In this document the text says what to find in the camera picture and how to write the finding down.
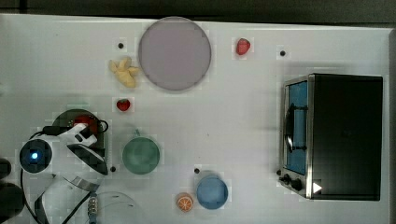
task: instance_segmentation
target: green bowl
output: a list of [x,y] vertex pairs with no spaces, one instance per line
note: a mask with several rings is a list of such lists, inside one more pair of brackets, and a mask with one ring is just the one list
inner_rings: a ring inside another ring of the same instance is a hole
[[125,167],[137,175],[150,173],[160,161],[160,150],[157,144],[147,137],[132,139],[122,151],[122,162]]

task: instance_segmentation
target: banana peel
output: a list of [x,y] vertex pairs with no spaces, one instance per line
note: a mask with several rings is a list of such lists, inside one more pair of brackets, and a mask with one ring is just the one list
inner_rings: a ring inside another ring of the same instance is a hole
[[122,83],[127,88],[134,88],[136,86],[134,76],[136,76],[139,72],[139,68],[132,67],[130,64],[131,58],[129,57],[122,59],[118,66],[116,63],[110,60],[109,68],[120,83]]

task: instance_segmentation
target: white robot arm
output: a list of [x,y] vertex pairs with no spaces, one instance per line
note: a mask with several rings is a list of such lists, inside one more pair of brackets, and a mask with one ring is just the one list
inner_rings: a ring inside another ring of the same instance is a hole
[[89,149],[94,135],[85,136],[87,124],[80,123],[57,136],[40,135],[21,149],[24,171],[57,175],[35,202],[35,214],[43,223],[64,223],[84,197],[98,189],[107,175],[105,160]]

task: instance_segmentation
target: toaster oven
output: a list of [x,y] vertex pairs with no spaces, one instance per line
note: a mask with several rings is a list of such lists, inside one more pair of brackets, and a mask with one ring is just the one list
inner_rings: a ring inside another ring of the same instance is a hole
[[280,184],[307,199],[379,201],[382,77],[311,74],[283,88]]

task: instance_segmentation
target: red strawberry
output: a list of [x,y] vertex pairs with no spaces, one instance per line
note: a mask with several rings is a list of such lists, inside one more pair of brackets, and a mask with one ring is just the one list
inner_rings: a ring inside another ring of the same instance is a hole
[[250,42],[245,38],[240,38],[236,44],[236,53],[239,55],[244,55],[250,49]]
[[120,111],[126,111],[131,106],[131,102],[128,99],[122,99],[117,101],[117,108]]

